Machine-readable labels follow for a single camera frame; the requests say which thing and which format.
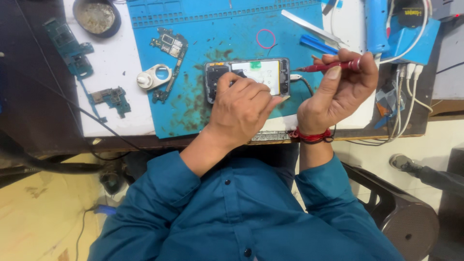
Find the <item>blue silicone repair mat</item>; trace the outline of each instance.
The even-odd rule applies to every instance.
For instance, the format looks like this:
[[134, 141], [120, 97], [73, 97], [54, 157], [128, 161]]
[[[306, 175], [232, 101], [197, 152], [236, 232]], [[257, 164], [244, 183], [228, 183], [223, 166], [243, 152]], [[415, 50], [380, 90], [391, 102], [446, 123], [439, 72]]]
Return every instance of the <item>blue silicone repair mat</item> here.
[[[281, 15], [281, 10], [305, 19], [322, 28], [320, 0], [134, 0], [127, 1], [142, 69], [156, 64], [174, 68], [177, 59], [150, 46], [158, 38], [158, 27], [172, 29], [188, 41], [188, 50], [172, 91], [165, 101], [152, 102], [150, 107], [159, 138], [198, 133], [208, 123], [212, 104], [206, 101], [204, 64], [211, 61], [287, 57], [290, 68], [312, 64], [311, 55], [321, 53], [299, 44], [306, 30]], [[256, 34], [269, 29], [276, 36], [276, 45], [263, 49], [256, 43]], [[263, 46], [272, 46], [268, 32], [259, 34]], [[313, 89], [322, 74], [303, 73]], [[290, 85], [290, 99], [278, 105], [270, 118], [295, 114], [298, 106], [310, 97], [302, 81]]]

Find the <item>shirt sleeve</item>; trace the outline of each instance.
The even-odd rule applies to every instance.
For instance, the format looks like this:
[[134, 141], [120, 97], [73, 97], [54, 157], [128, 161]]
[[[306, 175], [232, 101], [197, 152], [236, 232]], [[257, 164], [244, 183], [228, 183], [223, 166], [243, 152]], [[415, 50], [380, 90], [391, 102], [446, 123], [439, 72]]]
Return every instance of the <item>shirt sleeve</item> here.
[[308, 213], [324, 220], [364, 247], [377, 260], [404, 260], [351, 192], [346, 170], [336, 155], [295, 178]]
[[200, 185], [177, 151], [150, 160], [90, 247], [89, 261], [151, 260]]

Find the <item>cable plug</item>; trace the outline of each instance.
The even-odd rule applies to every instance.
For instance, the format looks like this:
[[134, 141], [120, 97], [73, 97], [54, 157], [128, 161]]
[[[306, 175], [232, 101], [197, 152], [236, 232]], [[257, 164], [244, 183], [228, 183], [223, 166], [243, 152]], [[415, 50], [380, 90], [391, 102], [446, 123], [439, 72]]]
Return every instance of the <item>cable plug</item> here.
[[411, 79], [412, 73], [414, 72], [414, 69], [416, 68], [416, 65], [413, 63], [409, 63], [406, 66], [406, 79]]
[[423, 69], [424, 69], [423, 65], [416, 65], [416, 68], [414, 69], [414, 80], [415, 81], [419, 79], [419, 76], [422, 73]]
[[406, 64], [399, 64], [398, 69], [396, 70], [397, 72], [400, 72], [400, 77], [406, 76]]
[[290, 81], [299, 80], [299, 79], [301, 79], [301, 77], [302, 77], [302, 76], [299, 75], [299, 74], [291, 74], [291, 75], [290, 75]]

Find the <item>fingernail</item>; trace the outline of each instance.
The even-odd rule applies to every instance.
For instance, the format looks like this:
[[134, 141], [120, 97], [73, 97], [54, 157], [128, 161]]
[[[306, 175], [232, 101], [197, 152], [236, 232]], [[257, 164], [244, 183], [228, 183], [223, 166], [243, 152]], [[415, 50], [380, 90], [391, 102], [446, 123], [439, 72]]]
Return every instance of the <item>fingernail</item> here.
[[340, 77], [342, 73], [342, 68], [340, 66], [335, 66], [330, 68], [326, 73], [325, 76], [331, 80], [336, 80]]
[[288, 98], [290, 98], [290, 95], [289, 95], [289, 96], [285, 96], [285, 97], [283, 97], [283, 98], [282, 98], [282, 100], [281, 100], [279, 103], [282, 103], [282, 102], [284, 102], [284, 101], [288, 100]]

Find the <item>hand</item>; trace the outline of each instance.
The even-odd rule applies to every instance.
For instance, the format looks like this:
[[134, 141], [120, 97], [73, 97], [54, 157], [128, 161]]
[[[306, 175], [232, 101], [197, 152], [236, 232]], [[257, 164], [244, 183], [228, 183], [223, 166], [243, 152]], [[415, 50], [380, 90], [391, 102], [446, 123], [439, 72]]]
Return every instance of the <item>hand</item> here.
[[202, 132], [218, 139], [229, 150], [247, 143], [282, 101], [282, 97], [273, 97], [270, 91], [253, 79], [232, 72], [224, 74], [218, 80], [209, 124]]
[[[360, 54], [341, 49], [338, 55], [324, 54], [322, 60], [314, 58], [314, 64], [352, 61]], [[302, 134], [315, 135], [358, 109], [377, 87], [379, 73], [370, 52], [360, 60], [360, 72], [341, 70], [336, 66], [327, 70], [313, 97], [305, 100], [298, 108], [298, 128]]]

